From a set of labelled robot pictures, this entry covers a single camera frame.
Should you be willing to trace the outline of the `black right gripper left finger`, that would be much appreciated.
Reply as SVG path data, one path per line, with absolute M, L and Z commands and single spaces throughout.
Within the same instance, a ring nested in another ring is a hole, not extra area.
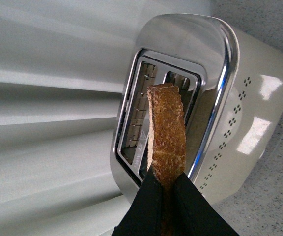
M 114 228 L 113 236 L 159 236 L 163 188 L 150 168 L 129 210 Z

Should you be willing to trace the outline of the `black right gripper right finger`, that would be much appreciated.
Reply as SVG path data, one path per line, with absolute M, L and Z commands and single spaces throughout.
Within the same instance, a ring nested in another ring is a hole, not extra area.
M 176 236 L 237 236 L 238 233 L 213 209 L 185 174 L 174 186 Z

